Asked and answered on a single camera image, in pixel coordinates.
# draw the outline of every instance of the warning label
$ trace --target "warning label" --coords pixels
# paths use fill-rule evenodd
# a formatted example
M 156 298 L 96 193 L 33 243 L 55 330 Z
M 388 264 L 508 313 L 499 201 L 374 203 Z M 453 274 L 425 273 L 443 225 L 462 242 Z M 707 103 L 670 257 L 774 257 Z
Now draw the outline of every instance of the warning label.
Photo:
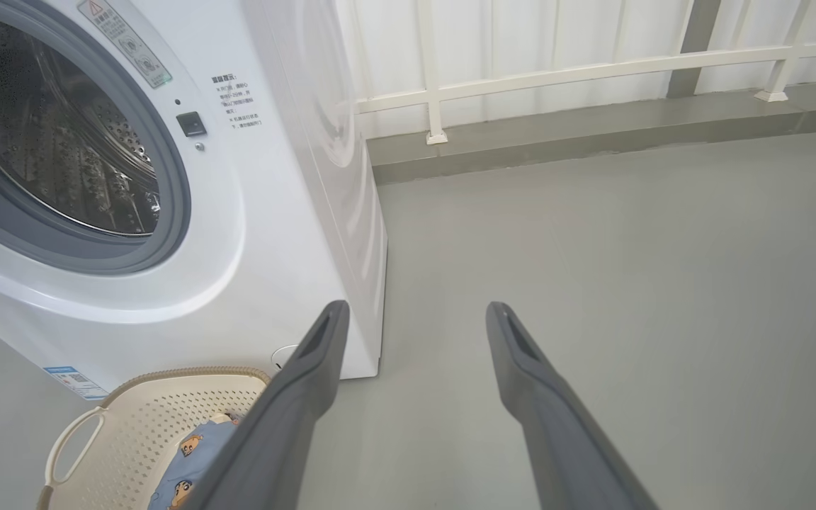
M 49 367 L 43 368 L 43 370 L 49 372 L 56 380 L 61 381 L 62 384 L 70 387 L 74 393 L 87 400 L 102 400 L 109 396 L 109 392 L 103 390 L 94 381 L 85 378 L 74 367 Z
M 254 98 L 250 96 L 247 81 L 241 80 L 235 74 L 220 74 L 211 79 L 232 129 L 262 125 L 263 121 L 256 112 L 256 104 Z
M 143 39 L 105 0 L 84 0 L 77 8 L 128 58 L 154 89 L 169 83 L 172 75 L 153 55 Z

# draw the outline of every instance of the railing post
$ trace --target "railing post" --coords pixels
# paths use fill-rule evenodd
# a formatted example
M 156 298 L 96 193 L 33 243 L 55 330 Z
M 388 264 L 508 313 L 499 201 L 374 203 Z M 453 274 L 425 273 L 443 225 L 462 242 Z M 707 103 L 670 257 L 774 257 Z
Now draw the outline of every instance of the railing post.
M 729 41 L 729 49 L 737 50 L 742 47 L 742 40 L 744 40 L 745 26 L 748 25 L 748 20 L 751 19 L 754 9 L 752 9 L 752 0 L 742 0 L 742 7 L 739 9 L 739 17 L 735 20 L 735 28 L 732 29 L 732 39 Z
M 489 77 L 499 78 L 499 52 L 496 41 L 499 37 L 498 0 L 489 0 Z
M 754 97 L 763 101 L 786 101 L 786 93 L 783 90 L 789 83 L 789 78 L 795 71 L 795 66 L 802 55 L 804 41 L 808 35 L 810 19 L 816 14 L 816 0 L 802 0 L 795 10 L 793 23 L 789 26 L 789 33 L 786 33 L 785 45 L 790 46 L 788 55 L 783 60 L 776 61 L 773 71 L 770 73 L 770 80 L 764 90 L 759 91 Z
M 560 25 L 562 23 L 562 2 L 556 0 L 556 19 L 553 20 L 553 56 L 550 59 L 550 68 L 556 71 L 560 68 Z
M 430 117 L 430 132 L 427 145 L 445 143 L 443 118 L 440 114 L 440 74 L 436 68 L 436 46 L 434 45 L 434 10 L 431 0 L 417 0 L 417 23 L 421 36 L 421 61 L 424 63 L 424 87 L 427 89 L 427 113 Z
M 613 43 L 613 64 L 622 59 L 625 33 L 628 32 L 628 0 L 619 0 L 619 19 L 616 21 L 616 41 Z

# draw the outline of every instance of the cartoon print fabric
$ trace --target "cartoon print fabric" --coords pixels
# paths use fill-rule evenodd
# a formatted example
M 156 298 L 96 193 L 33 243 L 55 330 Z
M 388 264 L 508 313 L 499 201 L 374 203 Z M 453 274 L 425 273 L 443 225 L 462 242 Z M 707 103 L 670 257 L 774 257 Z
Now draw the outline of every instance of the cartoon print fabric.
M 162 481 L 149 498 L 147 510 L 181 508 L 222 446 L 235 433 L 236 425 L 237 420 L 232 420 L 227 414 L 216 414 L 185 436 L 162 475 Z

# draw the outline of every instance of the black button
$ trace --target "black button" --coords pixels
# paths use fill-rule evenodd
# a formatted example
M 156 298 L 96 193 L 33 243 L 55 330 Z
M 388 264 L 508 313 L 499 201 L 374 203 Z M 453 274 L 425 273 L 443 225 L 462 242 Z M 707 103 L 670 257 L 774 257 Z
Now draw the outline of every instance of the black button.
M 207 128 L 203 127 L 203 123 L 200 121 L 200 114 L 197 112 L 182 113 L 176 118 L 185 136 L 207 134 Z

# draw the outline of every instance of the stainless steel drum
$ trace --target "stainless steel drum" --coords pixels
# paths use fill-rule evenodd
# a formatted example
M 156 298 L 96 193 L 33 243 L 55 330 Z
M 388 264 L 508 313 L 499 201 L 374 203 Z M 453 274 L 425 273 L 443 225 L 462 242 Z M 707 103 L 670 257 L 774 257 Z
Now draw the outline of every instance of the stainless steel drum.
M 78 67 L 4 23 L 0 170 L 91 229 L 146 236 L 159 219 L 156 174 L 134 127 Z

